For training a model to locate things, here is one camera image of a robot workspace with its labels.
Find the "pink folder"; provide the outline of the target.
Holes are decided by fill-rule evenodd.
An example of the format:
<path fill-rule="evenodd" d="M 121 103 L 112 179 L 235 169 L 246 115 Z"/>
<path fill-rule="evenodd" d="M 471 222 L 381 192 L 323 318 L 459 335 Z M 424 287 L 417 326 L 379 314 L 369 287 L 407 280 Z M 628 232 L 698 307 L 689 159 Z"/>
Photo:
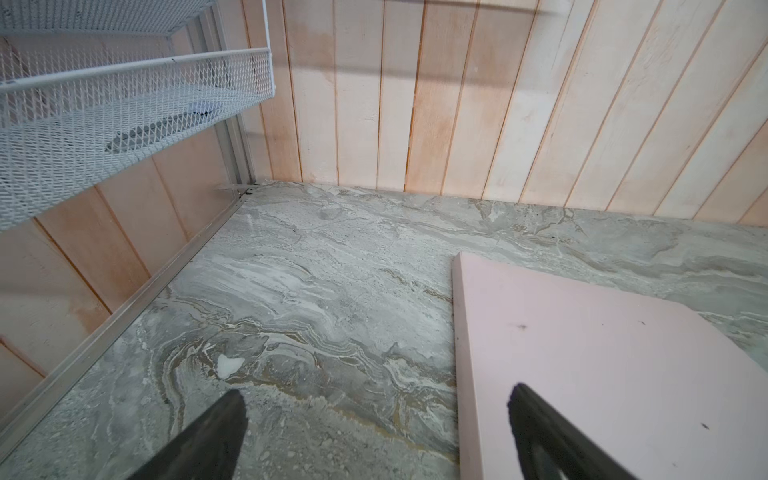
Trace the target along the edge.
<path fill-rule="evenodd" d="M 519 479 L 508 402 L 531 388 L 639 479 L 763 479 L 767 374 L 690 308 L 458 254 L 460 474 Z"/>

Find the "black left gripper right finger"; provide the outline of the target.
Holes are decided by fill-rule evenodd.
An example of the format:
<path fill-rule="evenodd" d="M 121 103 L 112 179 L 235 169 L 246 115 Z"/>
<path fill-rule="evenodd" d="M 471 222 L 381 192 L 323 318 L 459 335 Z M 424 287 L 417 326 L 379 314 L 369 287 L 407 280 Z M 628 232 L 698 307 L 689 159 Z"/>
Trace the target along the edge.
<path fill-rule="evenodd" d="M 632 479 L 628 470 L 524 383 L 507 403 L 525 479 Z"/>

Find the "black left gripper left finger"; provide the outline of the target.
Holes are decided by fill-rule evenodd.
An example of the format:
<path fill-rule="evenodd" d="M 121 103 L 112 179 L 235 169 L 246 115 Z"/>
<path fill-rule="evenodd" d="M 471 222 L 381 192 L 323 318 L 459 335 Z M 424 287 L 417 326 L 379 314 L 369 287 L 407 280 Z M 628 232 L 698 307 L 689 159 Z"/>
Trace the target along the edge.
<path fill-rule="evenodd" d="M 231 479 L 247 427 L 244 398 L 229 390 L 130 477 Z"/>

